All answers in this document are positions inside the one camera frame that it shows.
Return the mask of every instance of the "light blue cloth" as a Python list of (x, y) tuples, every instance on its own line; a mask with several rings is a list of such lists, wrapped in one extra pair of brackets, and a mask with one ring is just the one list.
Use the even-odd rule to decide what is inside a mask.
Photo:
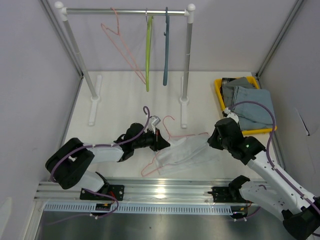
[[(243, 101), (254, 101), (266, 106), (273, 114), (270, 92), (265, 89), (247, 89), (236, 86), (232, 104)], [(241, 130), (256, 130), (272, 128), (272, 118), (261, 106), (252, 103), (243, 103), (232, 109), (232, 112), (239, 116), (239, 126)]]
[(245, 76), (224, 84), (222, 86), (222, 94), (224, 105), (226, 107), (230, 107), (232, 105), (236, 86), (241, 86), (246, 89), (256, 89), (255, 86), (248, 82), (248, 79)]

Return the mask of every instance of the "horizontal bar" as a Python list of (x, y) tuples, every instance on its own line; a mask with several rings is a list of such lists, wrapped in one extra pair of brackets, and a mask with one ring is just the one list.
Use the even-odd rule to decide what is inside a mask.
[[(148, 15), (148, 16), (165, 16), (165, 10), (135, 10), (135, 9), (115, 9), (119, 15)], [(111, 8), (66, 8), (67, 14), (115, 14)], [(188, 16), (186, 10), (168, 10), (169, 16)]]
[[(50, 201), (46, 203), (44, 210), (48, 212), (81, 212), (81, 213), (105, 213), (104, 210), (96, 210), (96, 203), (92, 202), (60, 202)], [(188, 214), (188, 215), (232, 215), (228, 205), (176, 205), (176, 204), (135, 204), (119, 203), (117, 214)]]

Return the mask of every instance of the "yellow tray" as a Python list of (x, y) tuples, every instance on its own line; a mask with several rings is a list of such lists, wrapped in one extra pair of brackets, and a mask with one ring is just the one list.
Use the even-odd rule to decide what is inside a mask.
[[(259, 89), (259, 85), (253, 76), (247, 76), (246, 79), (248, 80), (249, 83), (253, 84), (256, 89)], [(226, 106), (220, 93), (221, 84), (222, 84), (222, 78), (216, 79), (214, 81), (215, 93), (218, 97), (221, 110), (223, 111), (225, 110)], [(265, 133), (270, 133), (271, 131), (272, 131), (272, 128), (262, 128), (262, 129), (256, 129), (256, 130), (245, 130), (245, 131), (242, 131), (242, 134), (243, 135), (265, 134)]]

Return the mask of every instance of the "metal hook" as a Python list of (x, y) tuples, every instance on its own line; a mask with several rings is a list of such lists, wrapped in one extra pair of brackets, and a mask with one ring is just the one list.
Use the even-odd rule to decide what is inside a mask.
[(145, 8), (145, 21), (146, 21), (146, 24), (148, 25), (147, 11), (148, 11), (148, 8), (146, 7)]

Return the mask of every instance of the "white floor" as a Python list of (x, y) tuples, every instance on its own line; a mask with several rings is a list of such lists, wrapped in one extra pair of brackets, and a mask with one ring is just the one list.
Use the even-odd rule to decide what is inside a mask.
[[(172, 135), (199, 134), (215, 129), (215, 123), (222, 118), (219, 102), (214, 92), (213, 82), (222, 77), (251, 76), (250, 72), (190, 72), (188, 97), (188, 128), (180, 127), (180, 104), (182, 72), (174, 71), (168, 74), (168, 85), (162, 85), (163, 72), (150, 72), (150, 91), (131, 71), (90, 72), (93, 83), (96, 76), (102, 75), (101, 102), (98, 106), (95, 126), (88, 126), (91, 108), (90, 91), (86, 81), (83, 81), (75, 105), (66, 141), (77, 137), (82, 142), (101, 144), (111, 143), (124, 134), (132, 123), (145, 124), (146, 117), (143, 106), (147, 105), (151, 115), (163, 119), (171, 115), (176, 119), (166, 119), (165, 123)], [(157, 126), (162, 135), (166, 131), (162, 123)], [(264, 145), (268, 134), (254, 135)], [(203, 163), (197, 168), (170, 175), (159, 175), (156, 171), (150, 178), (170, 179), (233, 179), (245, 175), (251, 179), (260, 179), (254, 171), (244, 166), (239, 160), (222, 151), (219, 161)], [(271, 148), (271, 157), (275, 158)], [(134, 156), (124, 162), (104, 162), (92, 164), (90, 171), (98, 171), (106, 177), (142, 177), (141, 170), (151, 163), (154, 153), (149, 148), (137, 149)]]

